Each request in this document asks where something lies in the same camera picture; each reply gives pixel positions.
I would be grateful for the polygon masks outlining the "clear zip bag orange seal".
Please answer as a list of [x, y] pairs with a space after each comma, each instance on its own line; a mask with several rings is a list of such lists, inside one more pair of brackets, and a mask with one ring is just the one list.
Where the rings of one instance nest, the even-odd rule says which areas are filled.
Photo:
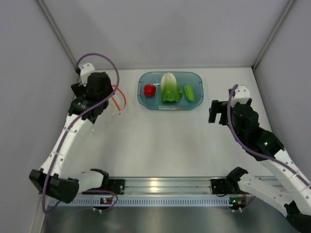
[[108, 107], [97, 117], [95, 124], [91, 128], [93, 135], [99, 135], [112, 129], [119, 120], [127, 106], [127, 99], [124, 92], [118, 87], [115, 94], [108, 100]]

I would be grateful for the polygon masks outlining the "green fake vegetable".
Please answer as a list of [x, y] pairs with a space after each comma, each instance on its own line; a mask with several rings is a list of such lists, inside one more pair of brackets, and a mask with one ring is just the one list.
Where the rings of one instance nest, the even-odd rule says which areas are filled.
[[190, 84], [185, 85], [184, 87], [186, 98], [189, 102], [195, 101], [195, 92]]

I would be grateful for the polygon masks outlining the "pale green fake cabbage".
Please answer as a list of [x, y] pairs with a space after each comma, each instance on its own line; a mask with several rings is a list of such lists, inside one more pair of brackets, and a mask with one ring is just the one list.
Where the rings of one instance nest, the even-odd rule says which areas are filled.
[[162, 103], [176, 103], [179, 102], [183, 96], [183, 92], [177, 84], [176, 77], [170, 72], [162, 76], [160, 89]]

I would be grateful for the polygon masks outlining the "red fake food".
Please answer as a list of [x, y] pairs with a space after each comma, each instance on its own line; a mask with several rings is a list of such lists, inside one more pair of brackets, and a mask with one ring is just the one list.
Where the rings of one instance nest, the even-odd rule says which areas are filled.
[[152, 84], [147, 84], [144, 86], [144, 95], [148, 98], [153, 98], [156, 94], [156, 86]]

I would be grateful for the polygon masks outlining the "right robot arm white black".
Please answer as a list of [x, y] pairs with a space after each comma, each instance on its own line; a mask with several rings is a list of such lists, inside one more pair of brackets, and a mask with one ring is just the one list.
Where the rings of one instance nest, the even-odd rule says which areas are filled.
[[278, 210], [300, 233], [311, 231], [311, 183], [294, 164], [284, 145], [270, 131], [259, 126], [259, 115], [252, 100], [213, 100], [209, 123], [220, 114], [219, 124], [228, 126], [234, 139], [246, 153], [268, 169], [283, 186], [280, 190], [251, 175], [241, 167], [233, 169], [223, 180], [229, 193], [251, 194]]

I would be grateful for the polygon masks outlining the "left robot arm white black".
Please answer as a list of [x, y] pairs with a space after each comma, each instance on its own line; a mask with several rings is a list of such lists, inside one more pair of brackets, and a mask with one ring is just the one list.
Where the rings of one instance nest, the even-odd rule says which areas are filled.
[[69, 172], [85, 134], [108, 107], [105, 98], [113, 91], [111, 80], [105, 72], [92, 72], [86, 85], [76, 83], [71, 88], [76, 98], [59, 139], [40, 169], [33, 169], [29, 175], [39, 192], [64, 203], [90, 189], [104, 194], [110, 188], [109, 174], [103, 170], [93, 168], [78, 175]]

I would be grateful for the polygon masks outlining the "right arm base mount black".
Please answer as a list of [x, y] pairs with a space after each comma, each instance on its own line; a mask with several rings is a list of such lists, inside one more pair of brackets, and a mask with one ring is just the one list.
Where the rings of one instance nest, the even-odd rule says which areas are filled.
[[211, 179], [211, 189], [214, 195], [225, 196], [229, 194], [242, 194], [236, 183], [227, 179]]

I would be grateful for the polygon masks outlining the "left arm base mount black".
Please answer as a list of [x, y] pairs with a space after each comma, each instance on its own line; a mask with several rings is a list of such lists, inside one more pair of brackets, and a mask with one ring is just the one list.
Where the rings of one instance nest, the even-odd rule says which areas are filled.
[[93, 188], [82, 192], [82, 194], [109, 194], [110, 192], [117, 195], [123, 195], [125, 190], [124, 179], [104, 178], [102, 185], [99, 188]]

